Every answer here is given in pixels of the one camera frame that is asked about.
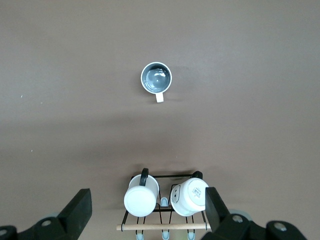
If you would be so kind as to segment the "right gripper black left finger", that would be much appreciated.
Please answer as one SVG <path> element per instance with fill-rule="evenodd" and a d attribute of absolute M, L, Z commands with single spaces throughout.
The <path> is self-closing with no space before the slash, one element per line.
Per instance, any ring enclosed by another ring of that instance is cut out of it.
<path fill-rule="evenodd" d="M 39 220 L 30 228 L 17 232 L 13 225 L 0 227 L 2 240 L 77 240 L 92 216 L 92 195 L 83 188 L 57 216 Z"/>

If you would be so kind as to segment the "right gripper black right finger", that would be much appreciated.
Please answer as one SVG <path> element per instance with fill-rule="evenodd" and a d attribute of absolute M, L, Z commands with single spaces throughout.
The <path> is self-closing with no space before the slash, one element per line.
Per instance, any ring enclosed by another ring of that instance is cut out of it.
<path fill-rule="evenodd" d="M 272 220 L 266 227 L 257 225 L 240 213 L 230 213 L 215 187 L 205 189 L 205 213 L 211 231 L 203 240 L 305 240 L 293 224 Z"/>

